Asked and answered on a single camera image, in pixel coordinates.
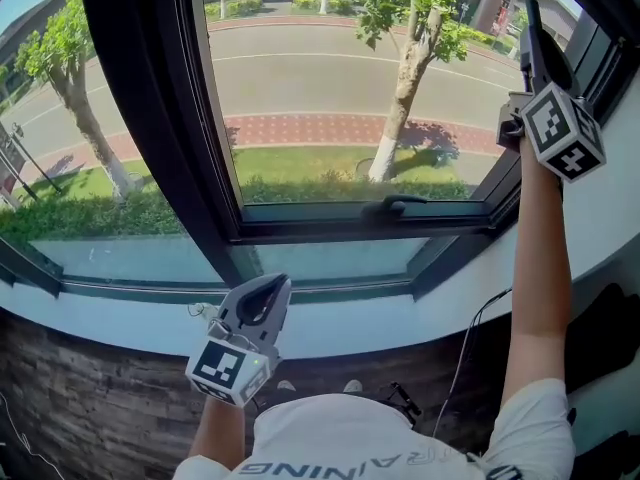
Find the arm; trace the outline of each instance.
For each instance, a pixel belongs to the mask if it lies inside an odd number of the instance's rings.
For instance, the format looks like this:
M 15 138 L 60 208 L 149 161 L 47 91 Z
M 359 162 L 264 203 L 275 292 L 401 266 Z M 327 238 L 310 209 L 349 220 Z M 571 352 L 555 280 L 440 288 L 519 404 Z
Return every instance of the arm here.
M 233 471 L 244 452 L 244 411 L 208 396 L 189 457 L 202 455 Z
M 502 405 L 545 378 L 564 380 L 571 273 L 556 177 L 520 143 L 522 190 L 513 282 L 511 346 Z

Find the street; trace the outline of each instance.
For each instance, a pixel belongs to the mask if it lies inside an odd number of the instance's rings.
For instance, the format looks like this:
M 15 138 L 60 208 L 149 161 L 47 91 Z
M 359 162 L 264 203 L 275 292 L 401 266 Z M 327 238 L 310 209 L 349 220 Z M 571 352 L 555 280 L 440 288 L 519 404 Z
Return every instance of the street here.
M 403 36 L 396 41 L 402 44 Z M 389 36 L 375 51 L 337 26 L 274 25 L 210 33 L 225 117 L 271 113 L 387 113 L 398 53 Z M 477 54 L 464 62 L 434 61 L 413 103 L 414 118 L 495 129 L 509 90 L 521 90 L 517 69 Z M 106 136 L 126 131 L 100 65 L 87 66 L 87 92 Z M 51 88 L 27 95 L 0 120 L 23 126 L 25 146 L 42 157 L 84 141 Z

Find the brick paving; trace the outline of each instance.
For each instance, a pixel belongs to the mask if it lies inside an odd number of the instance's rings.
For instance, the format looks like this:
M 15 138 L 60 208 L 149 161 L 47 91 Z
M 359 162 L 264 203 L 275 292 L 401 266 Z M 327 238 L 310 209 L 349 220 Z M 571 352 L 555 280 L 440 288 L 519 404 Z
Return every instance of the brick paving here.
M 332 27 L 357 27 L 358 23 L 354 18 L 342 16 L 257 16 L 252 18 L 238 18 L 224 21 L 213 21 L 207 23 L 207 30 L 215 32 L 217 30 L 228 30 L 241 27 L 261 27 L 269 25 L 328 25 Z M 406 27 L 393 27 L 396 34 L 405 34 Z M 514 69 L 520 69 L 520 64 L 504 55 L 495 53 L 485 48 L 480 48 L 467 43 L 467 50 L 481 57 L 504 64 Z
M 295 145 L 362 145 L 375 146 L 380 140 L 385 116 L 356 114 L 283 114 L 225 118 L 227 137 L 235 147 L 269 147 Z M 141 158 L 129 133 L 107 137 L 116 156 L 122 161 Z M 413 147 L 426 147 L 448 152 L 499 156 L 502 148 L 495 144 L 495 132 L 431 120 L 410 120 L 401 140 Z M 51 176 L 97 167 L 91 147 L 79 143 L 73 147 L 38 158 L 38 163 Z M 21 171 L 25 181 L 40 178 L 30 162 Z

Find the wooden floor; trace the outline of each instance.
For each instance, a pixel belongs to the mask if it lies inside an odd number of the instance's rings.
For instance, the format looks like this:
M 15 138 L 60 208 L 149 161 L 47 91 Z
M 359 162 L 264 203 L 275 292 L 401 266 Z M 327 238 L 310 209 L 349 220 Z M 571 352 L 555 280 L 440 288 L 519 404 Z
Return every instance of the wooden floor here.
M 482 325 L 439 437 L 464 451 L 486 448 L 497 415 L 509 317 Z M 445 400 L 462 334 L 400 349 L 286 361 L 259 393 L 288 379 L 304 395 L 339 392 L 351 379 L 379 392 L 401 383 L 424 410 L 429 434 Z M 186 358 L 142 353 L 71 337 L 0 309 L 0 390 L 33 449 L 71 479 L 167 479 L 185 457 L 203 396 L 184 376 Z M 256 414 L 247 410 L 247 440 Z M 0 464 L 14 479 L 54 479 L 30 458 L 0 414 Z

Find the black window frame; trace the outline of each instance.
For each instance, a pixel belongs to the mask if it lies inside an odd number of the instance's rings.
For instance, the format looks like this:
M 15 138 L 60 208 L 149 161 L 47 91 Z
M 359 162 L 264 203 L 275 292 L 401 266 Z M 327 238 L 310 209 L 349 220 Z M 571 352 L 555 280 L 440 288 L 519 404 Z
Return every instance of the black window frame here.
M 633 16 L 620 10 L 628 11 L 631 0 L 577 1 L 598 17 L 598 24 L 586 17 L 579 21 L 567 57 L 596 118 L 604 124 L 640 64 L 633 47 L 638 31 Z M 331 302 L 411 294 L 417 300 L 516 221 L 520 160 L 508 151 L 470 200 L 406 203 L 399 219 L 362 219 L 363 202 L 243 208 L 237 204 L 242 199 L 229 143 L 218 136 L 225 128 L 212 63 L 202 61 L 209 57 L 202 0 L 84 3 L 105 78 L 140 153 L 185 229 L 228 287 L 262 273 L 250 252 L 253 245 L 430 237 L 408 262 L 404 280 L 301 281 L 295 283 L 292 298 L 294 303 Z M 54 296 L 66 292 L 216 303 L 226 291 L 218 283 L 105 282 L 65 276 L 42 268 L 5 240 L 0 240 L 0 248 L 0 280 L 34 284 Z

